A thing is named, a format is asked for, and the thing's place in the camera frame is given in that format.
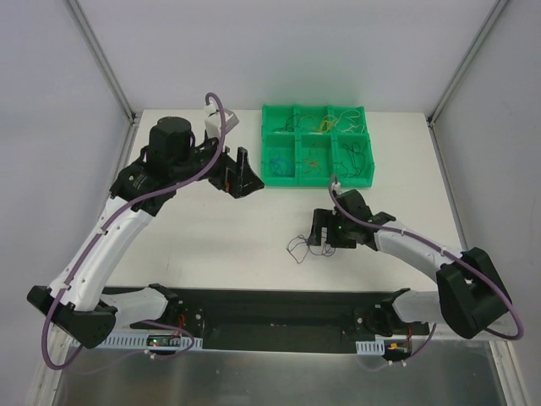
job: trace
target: white table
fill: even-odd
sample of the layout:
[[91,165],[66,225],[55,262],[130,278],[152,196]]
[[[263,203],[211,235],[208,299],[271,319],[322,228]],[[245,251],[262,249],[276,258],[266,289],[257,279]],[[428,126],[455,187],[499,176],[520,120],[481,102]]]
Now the white table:
[[[249,151],[260,174],[261,112],[236,111],[240,124],[227,145]],[[192,123],[198,142],[202,110],[146,110],[130,161],[148,143],[150,128],[165,116]],[[362,190],[372,212],[386,211],[446,246],[459,247],[440,168],[424,115],[369,112],[374,185]],[[308,236],[315,208],[332,208],[326,189],[264,189],[240,200],[207,181],[169,200],[132,243],[110,286],[161,283],[172,288],[291,289],[309,291],[434,290],[425,275],[368,247],[309,255],[302,265],[286,252],[290,239]]]

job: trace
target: gray floor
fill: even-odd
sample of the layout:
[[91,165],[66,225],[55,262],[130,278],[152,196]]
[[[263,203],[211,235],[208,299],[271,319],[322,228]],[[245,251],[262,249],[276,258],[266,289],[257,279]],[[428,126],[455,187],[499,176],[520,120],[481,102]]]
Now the gray floor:
[[84,351],[63,372],[56,406],[64,405],[498,405],[505,404],[489,345],[432,342],[405,368],[366,371],[380,359],[355,355],[200,351],[167,361]]

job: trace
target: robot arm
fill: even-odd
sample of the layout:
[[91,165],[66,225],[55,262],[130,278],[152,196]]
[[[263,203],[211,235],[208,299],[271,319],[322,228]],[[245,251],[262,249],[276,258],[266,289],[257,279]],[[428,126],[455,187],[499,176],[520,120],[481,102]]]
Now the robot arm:
[[[140,156],[124,168],[113,183],[105,209],[89,237],[65,270],[48,287],[34,286],[27,299],[44,315],[53,300],[63,291],[52,322],[77,339],[84,347],[99,345],[114,328],[129,326],[143,320],[159,320],[177,325],[180,313],[178,297],[160,285],[129,294],[101,294],[107,280],[132,241],[158,214],[176,191],[157,195],[122,212],[103,231],[112,214],[129,201],[193,177],[217,153],[221,121],[212,105],[205,111],[205,140],[195,145],[191,124],[178,117],[166,117],[150,130],[149,144]],[[224,109],[225,134],[238,123],[237,116]],[[219,190],[235,199],[262,189],[263,182],[253,173],[248,152],[238,148],[237,161],[226,147],[213,167],[199,180],[208,179]],[[101,238],[87,253],[74,279],[64,284],[75,263],[97,235]]]
[[[353,249],[358,244],[368,245],[372,250],[405,261],[438,286],[437,292],[415,292],[408,288],[395,292],[374,311],[377,315],[365,321],[367,328],[388,336],[394,322],[444,322],[458,335],[472,338],[507,312],[507,307],[492,288],[456,261],[442,255],[443,249],[436,249],[441,245],[418,234],[417,239],[412,238],[411,230],[390,214],[380,212],[373,215],[356,190],[335,197],[347,213],[361,222],[380,227],[364,227],[337,209],[315,209],[309,245],[321,245],[321,230],[326,228],[326,243],[331,247]],[[486,252],[479,248],[466,252],[445,248],[445,251],[479,270],[509,299]]]

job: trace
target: gray wall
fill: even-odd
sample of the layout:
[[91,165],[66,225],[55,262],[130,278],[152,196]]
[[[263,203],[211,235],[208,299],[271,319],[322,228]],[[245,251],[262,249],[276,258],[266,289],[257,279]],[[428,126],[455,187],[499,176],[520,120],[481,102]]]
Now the gray wall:
[[467,243],[495,260],[526,325],[516,344],[541,399],[541,2],[511,2],[435,127]]
[[26,302],[96,220],[127,122],[60,0],[0,5],[0,394],[22,405],[43,316]]
[[495,0],[81,0],[134,108],[430,112]]

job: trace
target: green tray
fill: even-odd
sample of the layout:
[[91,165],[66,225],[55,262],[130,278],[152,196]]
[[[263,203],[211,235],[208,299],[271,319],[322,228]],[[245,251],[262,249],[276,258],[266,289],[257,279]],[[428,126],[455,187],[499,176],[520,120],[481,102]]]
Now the green tray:
[[263,106],[261,171],[266,186],[369,188],[374,158],[364,107]]

